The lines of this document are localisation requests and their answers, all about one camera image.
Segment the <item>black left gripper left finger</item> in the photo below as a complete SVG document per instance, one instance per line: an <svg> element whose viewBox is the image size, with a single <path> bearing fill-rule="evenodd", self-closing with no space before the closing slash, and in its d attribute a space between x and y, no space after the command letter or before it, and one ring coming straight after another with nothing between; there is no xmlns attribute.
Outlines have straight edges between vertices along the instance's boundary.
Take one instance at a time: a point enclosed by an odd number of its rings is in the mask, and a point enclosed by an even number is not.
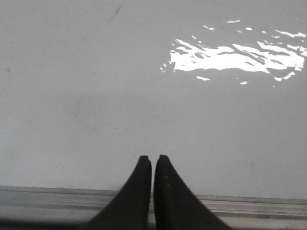
<svg viewBox="0 0 307 230"><path fill-rule="evenodd" d="M152 166L148 156L140 156L129 179L115 198L84 230L146 230L151 195Z"/></svg>

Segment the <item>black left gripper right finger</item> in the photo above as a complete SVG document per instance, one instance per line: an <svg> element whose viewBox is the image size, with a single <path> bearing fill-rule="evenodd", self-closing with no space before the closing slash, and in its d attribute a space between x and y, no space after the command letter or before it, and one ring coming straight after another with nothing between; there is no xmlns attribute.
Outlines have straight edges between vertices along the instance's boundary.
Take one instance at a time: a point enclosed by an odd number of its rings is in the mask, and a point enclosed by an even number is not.
<svg viewBox="0 0 307 230"><path fill-rule="evenodd" d="M190 191L166 155L155 168L153 202L158 230L230 230Z"/></svg>

